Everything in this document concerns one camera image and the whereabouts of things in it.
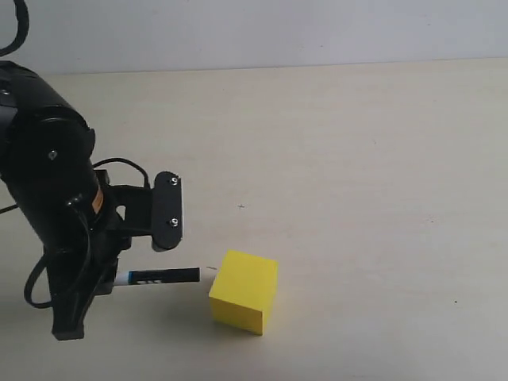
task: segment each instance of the robotic arm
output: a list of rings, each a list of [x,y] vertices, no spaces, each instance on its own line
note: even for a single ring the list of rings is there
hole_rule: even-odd
[[[15,3],[18,34],[0,56],[16,50],[28,33],[26,5]],[[161,172],[151,188],[146,172],[129,160],[92,165],[94,143],[94,130],[39,75],[0,61],[0,176],[44,246],[25,300],[52,308],[52,333],[59,341],[83,338],[85,314],[96,295],[112,292],[118,255],[130,248],[132,237],[151,236],[152,247],[164,251],[176,247],[183,233],[180,177]],[[144,185],[111,185],[107,171],[96,168],[113,161],[141,171]],[[38,303],[32,289],[44,269],[51,300]],[[125,283],[199,281],[198,269],[133,274]]]

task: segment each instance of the screw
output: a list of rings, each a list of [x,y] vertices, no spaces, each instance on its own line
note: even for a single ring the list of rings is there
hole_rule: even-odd
[[[56,159],[56,157],[58,156],[58,152],[53,150],[53,151],[50,151],[50,153],[48,154],[48,158],[53,161],[54,159]]]

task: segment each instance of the white table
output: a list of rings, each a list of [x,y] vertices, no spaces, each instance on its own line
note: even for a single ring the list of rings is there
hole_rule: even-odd
[[[182,244],[138,239],[121,269],[203,280],[118,288],[59,343],[22,298],[40,244],[3,215],[2,379],[507,379],[508,60],[48,81],[96,129],[94,160],[183,177]],[[228,248],[279,261],[264,337],[210,319]]]

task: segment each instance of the yellow block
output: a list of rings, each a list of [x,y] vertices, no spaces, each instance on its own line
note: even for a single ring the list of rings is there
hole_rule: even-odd
[[[262,335],[277,290],[277,262],[229,250],[209,293],[214,320]]]

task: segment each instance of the white wall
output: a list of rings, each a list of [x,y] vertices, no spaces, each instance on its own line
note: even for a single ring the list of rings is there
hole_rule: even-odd
[[[42,72],[508,56],[506,0],[28,0]],[[0,41],[15,27],[0,1]]]

